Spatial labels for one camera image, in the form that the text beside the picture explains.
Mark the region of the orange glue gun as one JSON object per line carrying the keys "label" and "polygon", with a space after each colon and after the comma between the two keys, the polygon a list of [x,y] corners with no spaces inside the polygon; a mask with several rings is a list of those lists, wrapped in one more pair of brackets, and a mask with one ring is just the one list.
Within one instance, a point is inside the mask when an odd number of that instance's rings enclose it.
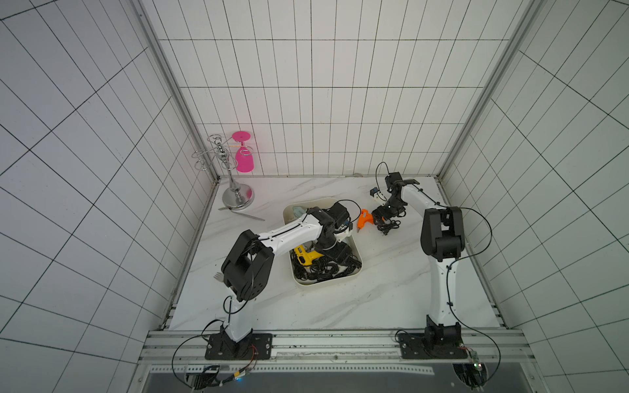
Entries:
{"label": "orange glue gun", "polygon": [[360,212],[357,224],[357,232],[360,232],[366,224],[373,224],[380,233],[383,235],[388,235],[390,231],[393,229],[398,229],[400,227],[400,221],[395,219],[383,219],[383,218],[374,218],[367,209],[363,209]]}

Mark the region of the yellow glue gun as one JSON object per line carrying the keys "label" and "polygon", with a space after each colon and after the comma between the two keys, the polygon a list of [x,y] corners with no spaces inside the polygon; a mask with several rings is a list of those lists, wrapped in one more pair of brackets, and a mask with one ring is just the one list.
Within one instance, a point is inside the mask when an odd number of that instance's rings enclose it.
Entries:
{"label": "yellow glue gun", "polygon": [[296,263],[302,267],[310,267],[313,263],[324,255],[317,252],[315,249],[311,251],[306,250],[303,245],[293,249]]}

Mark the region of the large mint glue gun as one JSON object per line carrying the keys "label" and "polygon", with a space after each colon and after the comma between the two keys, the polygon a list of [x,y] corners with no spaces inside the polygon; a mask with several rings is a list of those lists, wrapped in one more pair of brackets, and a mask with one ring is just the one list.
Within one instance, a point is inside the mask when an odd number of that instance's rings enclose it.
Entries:
{"label": "large mint glue gun", "polygon": [[292,207],[293,219],[299,219],[306,214],[306,209],[302,206]]}

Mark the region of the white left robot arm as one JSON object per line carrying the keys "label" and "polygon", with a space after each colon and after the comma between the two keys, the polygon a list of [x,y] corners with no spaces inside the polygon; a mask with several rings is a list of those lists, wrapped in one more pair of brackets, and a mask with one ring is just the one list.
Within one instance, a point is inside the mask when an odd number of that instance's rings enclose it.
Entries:
{"label": "white left robot arm", "polygon": [[336,201],[328,208],[314,206],[285,226],[263,234],[242,232],[227,255],[219,280],[233,294],[224,299],[226,324],[206,338],[206,360],[268,360],[274,335],[255,332],[253,301],[266,288],[276,257],[289,255],[293,264],[306,265],[297,277],[307,283],[331,281],[357,273],[362,262],[345,238],[353,221]]}

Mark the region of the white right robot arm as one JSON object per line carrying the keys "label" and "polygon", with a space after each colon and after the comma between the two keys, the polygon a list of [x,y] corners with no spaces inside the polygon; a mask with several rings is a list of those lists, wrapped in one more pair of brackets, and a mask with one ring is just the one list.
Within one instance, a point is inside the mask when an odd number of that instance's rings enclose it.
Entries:
{"label": "white right robot arm", "polygon": [[423,219],[419,243],[430,263],[431,304],[426,327],[420,336],[399,332],[395,340],[406,359],[464,360],[461,322],[454,316],[449,279],[455,277],[454,263],[465,250],[462,211],[443,205],[429,196],[415,179],[398,172],[385,177],[390,197],[371,212],[378,231],[387,235],[399,228],[399,219],[413,208]]}

